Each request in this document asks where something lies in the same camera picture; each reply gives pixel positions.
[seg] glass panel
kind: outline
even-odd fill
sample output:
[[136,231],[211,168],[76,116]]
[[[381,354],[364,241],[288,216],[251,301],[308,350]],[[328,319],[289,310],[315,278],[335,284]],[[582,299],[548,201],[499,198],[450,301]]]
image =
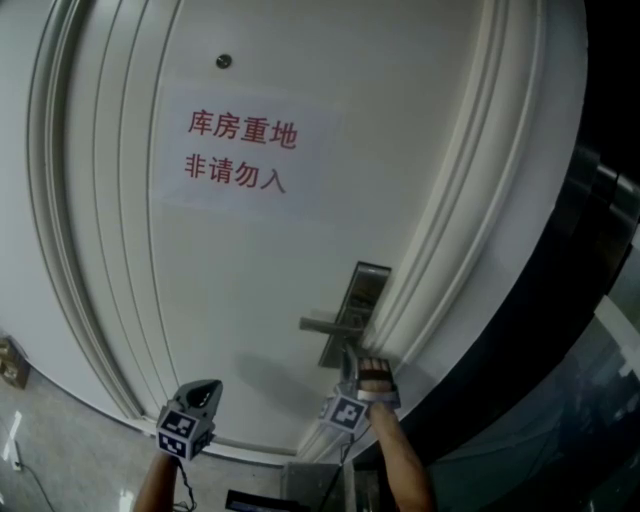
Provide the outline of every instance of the glass panel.
[[[618,345],[594,319],[531,393],[432,464],[439,510],[582,508],[640,447],[640,382],[633,372],[623,376],[624,366]],[[607,507],[601,510],[613,510]]]
[[633,249],[616,279],[609,298],[640,329],[640,251]]

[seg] wall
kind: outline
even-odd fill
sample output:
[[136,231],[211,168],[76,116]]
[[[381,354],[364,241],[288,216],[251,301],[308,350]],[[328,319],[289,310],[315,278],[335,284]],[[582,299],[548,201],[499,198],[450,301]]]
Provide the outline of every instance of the wall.
[[114,416],[58,305],[36,234],[27,177],[29,87],[53,2],[0,2],[0,329],[35,368],[81,400]]

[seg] cable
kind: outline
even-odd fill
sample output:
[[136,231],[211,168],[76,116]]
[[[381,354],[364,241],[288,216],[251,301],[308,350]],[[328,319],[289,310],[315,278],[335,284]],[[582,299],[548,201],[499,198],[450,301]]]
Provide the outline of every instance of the cable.
[[367,431],[370,428],[371,428],[371,423],[369,423],[369,426],[367,426],[367,428],[364,429],[364,432],[360,434],[357,438],[355,438],[354,435],[351,434],[351,436],[349,437],[349,442],[343,443],[342,445],[340,445],[340,465],[338,466],[338,469],[336,469],[336,472],[333,474],[333,477],[331,477],[331,482],[329,482],[329,486],[327,487],[327,490],[324,493],[324,496],[322,497],[322,502],[318,507],[318,512],[322,512],[322,510],[324,509],[324,506],[327,504],[327,500],[329,499],[329,496],[331,495],[333,488],[336,486],[336,482],[338,481],[338,477],[340,476],[340,472],[342,471],[342,466],[344,466],[344,461],[347,460],[347,456],[349,455],[349,451],[351,451],[351,447],[354,444],[356,444],[358,441],[360,441],[360,439],[364,437],[364,435],[367,433]]
[[36,475],[35,471],[33,469],[31,469],[29,466],[27,466],[26,464],[22,464],[21,463],[20,467],[23,468],[23,469],[26,469],[29,473],[31,473],[31,476],[33,477],[33,479],[38,484],[38,487],[40,487],[40,492],[42,492],[42,496],[44,496],[44,499],[47,502],[47,505],[49,505],[49,508],[51,509],[51,512],[56,512],[56,509],[53,508],[53,505],[49,501],[49,497],[47,496],[47,493],[44,492],[44,488],[42,487],[42,484],[40,483],[40,479],[38,478],[38,475]]
[[187,479],[187,473],[182,466],[182,461],[176,457],[176,464],[178,468],[180,468],[180,473],[182,473],[182,483],[189,491],[189,499],[191,500],[191,506],[187,505],[185,501],[181,501],[180,503],[173,504],[174,512],[193,512],[196,508],[198,508],[198,504],[193,499],[193,488],[189,485],[189,480]]

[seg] lever handle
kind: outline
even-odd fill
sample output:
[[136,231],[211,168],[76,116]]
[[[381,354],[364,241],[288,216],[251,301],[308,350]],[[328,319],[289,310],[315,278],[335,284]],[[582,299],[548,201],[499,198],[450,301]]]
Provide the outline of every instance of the lever handle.
[[341,338],[358,339],[364,334],[363,326],[350,327],[347,325],[338,325],[333,322],[324,320],[316,320],[315,318],[301,317],[300,329],[303,331],[319,332],[330,336],[339,336]]

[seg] floor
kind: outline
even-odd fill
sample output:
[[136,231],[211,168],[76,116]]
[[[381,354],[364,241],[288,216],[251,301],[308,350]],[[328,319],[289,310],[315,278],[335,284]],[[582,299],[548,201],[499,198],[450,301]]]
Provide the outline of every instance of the floor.
[[[154,440],[86,407],[32,372],[24,391],[0,382],[0,449],[21,416],[15,439],[22,463],[37,473],[56,512],[129,512],[156,448]],[[278,468],[208,455],[185,464],[198,511],[224,510],[229,489],[278,497]],[[180,479],[176,501],[187,498]],[[47,511],[25,471],[0,459],[0,510]]]

